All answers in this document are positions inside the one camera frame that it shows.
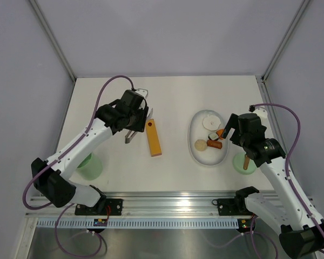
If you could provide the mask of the brown sausage piece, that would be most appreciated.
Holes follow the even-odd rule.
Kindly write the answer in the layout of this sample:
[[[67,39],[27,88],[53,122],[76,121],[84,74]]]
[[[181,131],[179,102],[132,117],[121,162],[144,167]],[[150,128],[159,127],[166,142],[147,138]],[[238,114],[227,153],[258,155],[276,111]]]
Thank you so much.
[[[216,140],[207,140],[207,146],[216,149],[222,149],[222,142]]]

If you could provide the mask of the white oval plate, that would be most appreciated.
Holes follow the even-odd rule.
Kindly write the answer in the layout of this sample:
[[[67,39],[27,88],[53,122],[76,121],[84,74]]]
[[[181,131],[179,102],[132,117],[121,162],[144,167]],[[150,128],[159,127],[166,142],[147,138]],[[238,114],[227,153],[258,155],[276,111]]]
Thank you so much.
[[[221,125],[219,129],[224,128],[225,120],[221,117],[221,115],[213,110],[201,110],[197,112],[191,119],[190,125],[188,127],[188,147],[190,150],[191,155],[193,156],[194,160],[204,166],[216,166],[222,163],[227,155],[228,152],[228,140],[218,140],[222,142],[222,149],[216,149],[212,147],[207,147],[207,149],[203,152],[197,151],[194,148],[194,143],[198,139],[209,140],[208,135],[211,132],[216,131],[209,131],[203,127],[203,119],[208,115],[216,115],[221,120]]]

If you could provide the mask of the aluminium frame post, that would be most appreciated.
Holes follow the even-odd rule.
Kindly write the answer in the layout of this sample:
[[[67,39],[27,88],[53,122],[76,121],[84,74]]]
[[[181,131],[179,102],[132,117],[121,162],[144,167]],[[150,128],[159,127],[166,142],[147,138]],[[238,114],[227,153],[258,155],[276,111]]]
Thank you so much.
[[[62,48],[60,47],[57,38],[41,8],[39,2],[36,0],[27,0],[32,12],[34,13],[35,17],[37,18],[43,32],[45,33],[48,41],[50,42],[56,56],[58,57],[59,61],[61,62],[64,70],[66,71],[67,75],[71,79],[71,81],[75,84],[77,76],[75,75],[69,61],[67,60]]]
[[[298,25],[300,24],[304,14],[306,13],[307,9],[311,4],[311,0],[303,0],[299,5],[296,13],[294,14],[291,22],[289,23],[286,32],[283,34],[283,37],[275,50],[271,60],[268,63],[267,68],[265,69],[264,73],[261,76],[262,82],[265,84],[268,77],[272,73],[274,67],[276,66],[277,62],[279,61],[281,55],[283,54],[285,48],[287,47],[289,41],[291,40],[293,34],[295,33]]]

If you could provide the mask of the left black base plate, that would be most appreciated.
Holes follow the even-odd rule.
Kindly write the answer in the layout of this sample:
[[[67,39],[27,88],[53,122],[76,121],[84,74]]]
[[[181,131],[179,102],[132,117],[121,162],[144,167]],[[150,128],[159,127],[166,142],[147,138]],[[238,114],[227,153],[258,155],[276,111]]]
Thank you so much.
[[[76,205],[77,216],[121,216],[123,199],[105,198],[100,199],[93,207]]]

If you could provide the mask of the yellow wooden block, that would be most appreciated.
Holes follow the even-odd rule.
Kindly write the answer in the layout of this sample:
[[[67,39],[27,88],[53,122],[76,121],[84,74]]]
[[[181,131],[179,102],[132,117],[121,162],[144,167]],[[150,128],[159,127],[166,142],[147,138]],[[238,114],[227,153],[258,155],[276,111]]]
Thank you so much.
[[[151,157],[162,155],[162,150],[157,133],[156,123],[154,119],[149,119],[145,125],[148,146]]]

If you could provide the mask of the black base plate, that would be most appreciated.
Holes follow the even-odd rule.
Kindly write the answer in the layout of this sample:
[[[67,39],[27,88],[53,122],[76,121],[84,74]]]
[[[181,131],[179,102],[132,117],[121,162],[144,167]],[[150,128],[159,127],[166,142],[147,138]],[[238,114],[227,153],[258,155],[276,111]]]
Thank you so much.
[[[216,206],[219,216],[253,216],[243,200],[237,198],[213,199],[212,205]]]
[[[105,198],[100,199],[93,207],[76,205],[77,216],[121,216],[123,199]]]

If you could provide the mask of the green lunch cup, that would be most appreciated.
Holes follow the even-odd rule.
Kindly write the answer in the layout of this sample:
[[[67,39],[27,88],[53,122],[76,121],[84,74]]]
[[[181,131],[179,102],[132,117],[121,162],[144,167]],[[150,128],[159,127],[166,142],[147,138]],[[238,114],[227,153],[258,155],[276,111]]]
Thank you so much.
[[[94,153],[90,153],[76,169],[76,172],[87,181],[95,180],[102,171],[102,162]]]

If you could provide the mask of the metal tongs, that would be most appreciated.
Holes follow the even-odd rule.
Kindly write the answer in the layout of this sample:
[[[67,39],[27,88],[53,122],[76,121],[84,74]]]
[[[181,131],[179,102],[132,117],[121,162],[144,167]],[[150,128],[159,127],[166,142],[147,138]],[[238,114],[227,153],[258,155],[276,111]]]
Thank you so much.
[[[137,133],[144,132],[145,124],[147,121],[149,121],[152,118],[152,114],[153,114],[153,108],[149,108],[146,118],[143,121],[141,121],[138,127],[134,130],[129,130],[127,132],[127,134],[125,135],[125,144],[129,144],[131,140],[136,136]]]

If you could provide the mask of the aluminium mounting rail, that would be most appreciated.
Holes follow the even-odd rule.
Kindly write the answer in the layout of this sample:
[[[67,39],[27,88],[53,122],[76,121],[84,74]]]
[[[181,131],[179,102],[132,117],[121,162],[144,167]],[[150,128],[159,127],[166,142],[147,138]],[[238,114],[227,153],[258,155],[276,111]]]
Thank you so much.
[[[260,191],[277,208],[285,209],[274,191]],[[212,200],[233,198],[235,192],[108,192],[112,199],[122,199],[121,217],[125,218],[211,218],[219,217]],[[33,207],[48,203],[43,196],[28,199]],[[25,217],[57,217],[63,208],[48,206],[40,210],[25,209]]]

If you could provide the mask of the right aluminium frame post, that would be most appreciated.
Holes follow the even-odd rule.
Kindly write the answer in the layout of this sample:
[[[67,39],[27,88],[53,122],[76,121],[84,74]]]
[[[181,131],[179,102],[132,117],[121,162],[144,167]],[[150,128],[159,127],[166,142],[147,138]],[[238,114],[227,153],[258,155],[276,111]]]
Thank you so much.
[[[295,33],[298,25],[300,24],[304,14],[306,13],[307,9],[311,4],[311,0],[303,0],[299,5],[296,13],[294,14],[291,22],[289,23],[286,32],[283,34],[283,37],[275,50],[271,60],[268,63],[267,68],[265,69],[264,73],[261,76],[262,82],[265,84],[268,77],[272,73],[274,67],[276,66],[277,62],[279,61],[281,55],[283,54],[285,48],[287,47],[289,41],[291,40],[293,34]]]

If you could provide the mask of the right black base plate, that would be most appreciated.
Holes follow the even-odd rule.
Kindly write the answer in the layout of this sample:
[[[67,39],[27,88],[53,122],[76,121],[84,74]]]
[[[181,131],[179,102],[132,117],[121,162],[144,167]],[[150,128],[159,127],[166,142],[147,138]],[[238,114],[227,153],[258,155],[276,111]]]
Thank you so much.
[[[216,206],[219,216],[253,216],[243,200],[237,198],[213,199],[212,205]]]

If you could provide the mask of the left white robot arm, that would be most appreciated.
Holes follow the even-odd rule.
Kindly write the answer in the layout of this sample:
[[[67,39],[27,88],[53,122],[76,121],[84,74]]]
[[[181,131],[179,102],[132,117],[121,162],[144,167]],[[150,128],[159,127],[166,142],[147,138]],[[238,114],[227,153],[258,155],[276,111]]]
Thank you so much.
[[[57,208],[78,203],[95,215],[101,214],[106,208],[104,193],[94,186],[74,183],[70,177],[81,162],[117,132],[144,131],[150,111],[147,96],[146,89],[126,90],[120,99],[97,108],[89,125],[63,149],[46,160],[36,158],[32,162],[34,187]]]

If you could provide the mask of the orange toy carrot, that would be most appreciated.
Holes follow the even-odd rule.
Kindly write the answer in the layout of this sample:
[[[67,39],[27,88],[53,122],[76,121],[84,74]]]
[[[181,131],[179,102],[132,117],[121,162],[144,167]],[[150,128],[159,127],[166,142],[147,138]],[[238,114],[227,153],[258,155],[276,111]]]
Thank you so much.
[[[216,131],[216,134],[218,135],[218,137],[219,137],[220,140],[223,140],[224,139],[222,137],[223,132],[224,132],[224,129],[223,128]]]

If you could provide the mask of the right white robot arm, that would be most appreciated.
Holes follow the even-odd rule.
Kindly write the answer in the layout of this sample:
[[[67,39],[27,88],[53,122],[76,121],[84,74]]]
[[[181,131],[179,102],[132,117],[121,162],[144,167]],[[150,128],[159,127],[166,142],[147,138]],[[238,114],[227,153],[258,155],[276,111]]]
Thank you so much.
[[[284,210],[280,210],[255,187],[236,191],[235,210],[260,217],[278,235],[280,244],[290,258],[324,249],[324,217],[315,209],[293,172],[286,168],[286,154],[276,139],[266,138],[266,127],[255,113],[231,114],[223,133],[243,148],[247,157],[260,168],[275,190]]]

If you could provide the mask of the left aluminium frame post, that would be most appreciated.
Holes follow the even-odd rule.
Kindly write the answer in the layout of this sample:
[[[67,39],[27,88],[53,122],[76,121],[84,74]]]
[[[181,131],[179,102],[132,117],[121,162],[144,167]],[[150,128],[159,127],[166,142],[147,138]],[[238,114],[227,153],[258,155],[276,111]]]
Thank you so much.
[[[60,47],[57,38],[41,8],[39,2],[36,0],[27,0],[32,12],[34,13],[35,17],[37,18],[43,32],[45,33],[48,41],[50,42],[56,56],[58,57],[59,61],[61,62],[64,70],[66,71],[67,75],[71,79],[71,81],[75,84],[77,76],[75,75],[69,61],[67,60],[62,48]]]

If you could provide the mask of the sushi roll piece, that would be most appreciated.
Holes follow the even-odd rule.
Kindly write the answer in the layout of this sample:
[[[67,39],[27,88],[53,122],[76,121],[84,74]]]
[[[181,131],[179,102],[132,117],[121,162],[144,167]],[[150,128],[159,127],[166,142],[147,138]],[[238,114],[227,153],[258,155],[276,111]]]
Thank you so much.
[[[211,132],[211,133],[208,135],[208,139],[209,139],[209,140],[213,140],[213,141],[217,141],[217,140],[219,140],[219,136],[217,135],[216,132]]]

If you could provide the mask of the white round rice cake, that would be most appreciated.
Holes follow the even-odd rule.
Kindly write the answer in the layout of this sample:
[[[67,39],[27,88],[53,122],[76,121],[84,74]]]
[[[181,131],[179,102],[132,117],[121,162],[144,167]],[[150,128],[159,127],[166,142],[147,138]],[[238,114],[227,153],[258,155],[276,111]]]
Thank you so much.
[[[221,120],[216,115],[208,115],[204,117],[202,125],[209,131],[217,131],[219,126],[221,125]]]

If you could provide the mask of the cream steamed bun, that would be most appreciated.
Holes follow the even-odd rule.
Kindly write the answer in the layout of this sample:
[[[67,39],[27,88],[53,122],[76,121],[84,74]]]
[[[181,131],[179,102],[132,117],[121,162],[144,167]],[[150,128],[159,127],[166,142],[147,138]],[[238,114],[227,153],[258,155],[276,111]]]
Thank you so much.
[[[203,139],[198,139],[195,143],[194,143],[194,148],[197,151],[203,152],[207,149],[207,141],[203,140]]]

